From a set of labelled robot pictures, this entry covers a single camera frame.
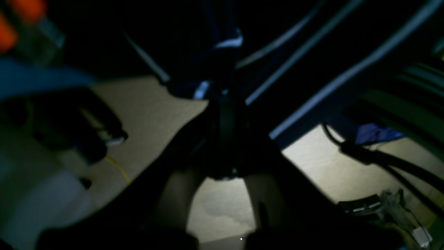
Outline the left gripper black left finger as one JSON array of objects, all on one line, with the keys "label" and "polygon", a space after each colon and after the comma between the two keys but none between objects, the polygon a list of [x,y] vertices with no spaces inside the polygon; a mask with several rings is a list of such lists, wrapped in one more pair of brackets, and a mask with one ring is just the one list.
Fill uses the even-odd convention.
[{"label": "left gripper black left finger", "polygon": [[215,113],[184,125],[164,151],[111,202],[65,228],[44,231],[38,250],[196,250],[187,233],[196,191],[209,176],[207,136]]}]

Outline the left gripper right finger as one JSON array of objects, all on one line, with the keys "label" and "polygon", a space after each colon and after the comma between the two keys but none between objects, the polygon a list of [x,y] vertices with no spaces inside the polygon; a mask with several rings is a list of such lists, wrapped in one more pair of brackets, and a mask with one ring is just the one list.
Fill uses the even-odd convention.
[{"label": "left gripper right finger", "polygon": [[250,131],[243,102],[222,103],[222,164],[243,179],[256,229],[246,250],[405,250],[396,229],[336,207],[265,133]]}]

